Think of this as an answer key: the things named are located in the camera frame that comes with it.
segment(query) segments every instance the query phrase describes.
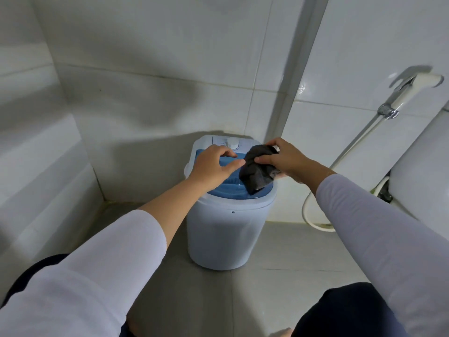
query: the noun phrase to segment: shower hose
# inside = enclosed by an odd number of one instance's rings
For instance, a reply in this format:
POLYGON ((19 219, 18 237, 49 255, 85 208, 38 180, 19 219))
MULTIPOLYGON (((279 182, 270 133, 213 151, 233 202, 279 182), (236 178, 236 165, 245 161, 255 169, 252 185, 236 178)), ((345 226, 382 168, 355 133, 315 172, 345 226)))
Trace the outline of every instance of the shower hose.
MULTIPOLYGON (((343 152, 339 155, 339 157, 337 157, 337 159, 334 161, 334 163, 330 166, 330 169, 333 170, 335 167, 337 167, 340 164, 340 162, 343 160, 343 158, 345 158, 351 151, 353 151, 356 146, 361 144, 365 140, 365 138, 367 138, 370 134, 372 134, 385 121, 386 121, 386 118, 384 118, 383 116, 378 115, 378 114, 375 115, 374 118, 372 120, 370 120, 369 123, 362 129, 362 131, 359 132, 359 134, 356 136, 356 138, 354 138, 352 140, 352 142, 349 143, 349 145, 345 148, 345 150, 343 150, 343 152)), ((373 193, 374 196, 379 195, 380 190, 382 189, 382 187, 388 180, 389 180, 389 177, 386 176, 382 179, 382 181, 380 181, 380 183, 374 190, 374 193, 373 193)), ((310 192, 307 195, 306 200, 304 201, 303 208, 301 210, 304 221, 319 231, 335 232, 335 229, 332 227, 331 224, 323 224, 323 225, 315 224, 308 219, 307 206, 308 206, 308 204, 310 204, 310 201, 312 198, 313 198, 313 194, 310 192)))

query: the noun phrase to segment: tiled wall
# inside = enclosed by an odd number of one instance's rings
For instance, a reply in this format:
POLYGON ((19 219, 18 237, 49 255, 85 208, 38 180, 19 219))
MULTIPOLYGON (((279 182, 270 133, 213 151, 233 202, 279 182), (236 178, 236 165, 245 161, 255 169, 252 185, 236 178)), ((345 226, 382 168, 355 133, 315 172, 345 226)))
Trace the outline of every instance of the tiled wall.
MULTIPOLYGON (((282 137, 329 166, 401 76, 444 75, 336 169, 366 190, 375 187, 449 99, 448 7, 449 0, 329 0, 282 137)), ((307 194, 306 186, 281 180, 269 219, 303 221, 307 194)), ((309 212, 314 222, 328 222, 316 203, 309 212)))
POLYGON ((0 296, 76 243, 102 202, 33 9, 0 0, 0 296))
POLYGON ((306 3, 33 1, 89 159, 117 201, 181 180, 208 132, 265 140, 306 3))

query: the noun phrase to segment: dark gray cloth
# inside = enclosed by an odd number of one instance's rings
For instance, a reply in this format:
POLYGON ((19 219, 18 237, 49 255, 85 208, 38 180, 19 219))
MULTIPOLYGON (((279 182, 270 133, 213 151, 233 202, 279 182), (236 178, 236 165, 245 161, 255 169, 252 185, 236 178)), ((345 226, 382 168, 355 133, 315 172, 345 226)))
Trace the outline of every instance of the dark gray cloth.
POLYGON ((278 151, 270 146, 260 144, 253 146, 245 155, 246 164, 240 168, 239 178, 245 185, 246 191, 250 195, 262 190, 273 182, 274 177, 280 173, 271 164, 257 164, 254 159, 262 155, 277 154, 278 151))

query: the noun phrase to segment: white toilet tank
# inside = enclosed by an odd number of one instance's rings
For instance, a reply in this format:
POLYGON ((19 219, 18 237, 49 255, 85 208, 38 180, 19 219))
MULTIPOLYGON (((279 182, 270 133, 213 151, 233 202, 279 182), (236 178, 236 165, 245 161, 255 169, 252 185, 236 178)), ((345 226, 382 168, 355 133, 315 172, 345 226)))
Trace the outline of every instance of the white toilet tank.
POLYGON ((449 240, 449 112, 441 110, 395 164, 389 191, 413 216, 449 240))

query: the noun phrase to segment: hand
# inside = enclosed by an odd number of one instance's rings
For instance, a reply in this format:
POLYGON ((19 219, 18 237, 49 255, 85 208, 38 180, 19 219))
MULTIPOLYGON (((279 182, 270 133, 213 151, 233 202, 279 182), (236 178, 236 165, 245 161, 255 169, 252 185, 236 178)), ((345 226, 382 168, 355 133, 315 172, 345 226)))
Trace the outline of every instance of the hand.
POLYGON ((259 164, 272 164, 279 169, 282 174, 279 176, 290 176, 296 182, 302 183, 300 179, 300 171, 308 163, 310 159, 304 156, 295 146, 284 139, 278 137, 266 143, 267 146, 279 147, 279 153, 273 155, 263 155, 256 157, 254 161, 259 164))
POLYGON ((237 154, 228 147, 211 145, 198 155, 188 180, 197 182, 207 193, 222 184, 234 171, 245 164, 244 159, 236 159, 222 167, 219 164, 220 156, 235 158, 237 154))

